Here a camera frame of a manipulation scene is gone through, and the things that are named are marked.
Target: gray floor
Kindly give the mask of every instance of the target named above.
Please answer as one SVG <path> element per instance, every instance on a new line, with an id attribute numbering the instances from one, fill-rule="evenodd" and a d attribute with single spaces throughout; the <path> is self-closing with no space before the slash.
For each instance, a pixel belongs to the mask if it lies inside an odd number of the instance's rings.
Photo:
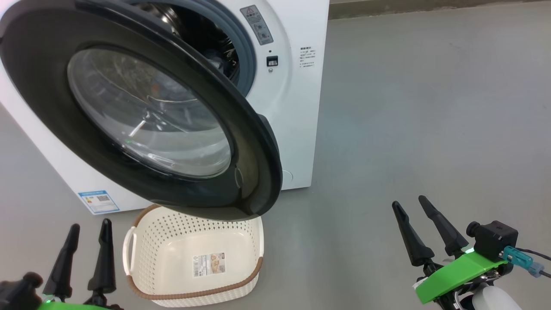
<path id="1" fill-rule="evenodd" d="M 314 183 L 282 193 L 264 216 L 254 291 L 204 309 L 436 309 L 416 299 L 422 271 L 409 266 L 390 208 L 399 200 L 443 260 L 419 194 L 461 230 L 500 220 L 520 231 L 519 245 L 551 253 L 550 17 L 551 3 L 531 3 L 331 21 Z M 47 277 L 78 222 L 71 300 L 84 301 L 101 218 L 5 110 L 0 145 L 0 279 Z M 117 246 L 137 213 L 109 216 Z M 129 290 L 116 255 L 110 302 L 160 308 Z M 548 279 L 516 268 L 498 285 L 524 309 L 549 307 Z"/>

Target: laundry basket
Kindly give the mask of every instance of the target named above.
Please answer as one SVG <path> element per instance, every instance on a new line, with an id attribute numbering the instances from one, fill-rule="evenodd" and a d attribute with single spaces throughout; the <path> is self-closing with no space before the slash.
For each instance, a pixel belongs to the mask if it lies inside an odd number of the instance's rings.
<path id="1" fill-rule="evenodd" d="M 164 307 L 202 306 L 247 295 L 256 285 L 263 255 L 260 217 L 211 221 L 159 205 L 140 213 L 122 250 L 130 288 Z"/>

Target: warning label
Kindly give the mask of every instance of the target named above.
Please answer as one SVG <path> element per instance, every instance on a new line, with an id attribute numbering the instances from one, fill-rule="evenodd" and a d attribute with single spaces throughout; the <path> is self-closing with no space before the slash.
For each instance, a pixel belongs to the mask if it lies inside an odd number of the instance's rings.
<path id="1" fill-rule="evenodd" d="M 119 211 L 119 208 L 105 190 L 78 193 L 86 206 L 94 214 Z"/>
<path id="2" fill-rule="evenodd" d="M 312 46 L 301 47 L 299 56 L 299 68 L 313 67 L 315 58 L 316 50 L 314 50 Z"/>
<path id="3" fill-rule="evenodd" d="M 226 272 L 226 254 L 224 252 L 193 257 L 193 277 L 203 277 Z"/>
<path id="4" fill-rule="evenodd" d="M 247 19 L 252 31 L 255 32 L 256 38 L 258 39 L 258 43 L 260 45 L 272 43 L 274 41 L 272 34 L 264 21 L 264 17 L 262 17 L 256 6 L 246 7 L 240 11 Z"/>

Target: white washing machine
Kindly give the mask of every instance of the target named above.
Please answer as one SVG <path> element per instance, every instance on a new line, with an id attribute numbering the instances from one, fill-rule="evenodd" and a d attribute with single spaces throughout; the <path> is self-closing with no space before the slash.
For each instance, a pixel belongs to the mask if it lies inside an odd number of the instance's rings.
<path id="1" fill-rule="evenodd" d="M 0 103 L 93 213 L 310 186 L 328 0 L 4 0 Z"/>

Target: brown basket rim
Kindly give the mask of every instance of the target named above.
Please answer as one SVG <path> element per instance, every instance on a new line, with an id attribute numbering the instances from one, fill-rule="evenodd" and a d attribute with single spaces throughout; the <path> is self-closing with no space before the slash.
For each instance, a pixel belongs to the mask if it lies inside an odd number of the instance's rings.
<path id="1" fill-rule="evenodd" d="M 134 227 L 138 227 L 138 224 L 139 222 L 143 219 L 143 217 L 149 213 L 150 211 L 153 211 L 157 208 L 160 208 L 162 206 L 160 205 L 157 205 L 157 204 L 153 204 L 153 205 L 150 205 L 149 207 L 147 207 L 146 209 L 144 209 L 139 215 L 138 217 L 136 218 L 136 220 L 134 221 Z M 130 289 L 136 294 L 138 295 L 139 297 L 141 298 L 144 298 L 144 299 L 147 299 L 147 300 L 176 300 L 176 299 L 185 299 L 185 298 L 194 298 L 194 297 L 203 297 L 203 296 L 208 296 L 208 295 L 213 295 L 213 294 L 217 294 L 217 293 L 222 293 L 222 292 L 227 292 L 227 291 L 231 291 L 231 290 L 234 290 L 236 288 L 240 288 L 240 287 L 243 287 L 247 284 L 249 284 L 249 282 L 251 282 L 257 275 L 258 273 L 260 272 L 260 267 L 262 266 L 262 261 L 263 261 L 263 257 L 259 257 L 258 258 L 258 262 L 256 263 L 256 267 L 255 269 L 253 270 L 253 272 L 246 278 L 244 279 L 243 281 L 240 281 L 238 283 L 235 283 L 235 284 L 231 284 L 231 285 L 226 285 L 226 286 L 223 286 L 223 287 L 219 287 L 219 288 L 213 288 L 211 290 L 206 290 L 206 291 L 198 291 L 198 292 L 192 292 L 192 293 L 182 293 L 182 294 L 165 294 L 165 295 L 152 295 L 152 294 L 146 294 L 144 292 L 142 292 L 137 286 L 136 286 L 136 283 L 134 283 L 134 279 L 132 279 L 132 276 L 131 275 L 127 275 L 126 276 L 126 280 L 128 282 L 128 285 L 130 286 Z"/>

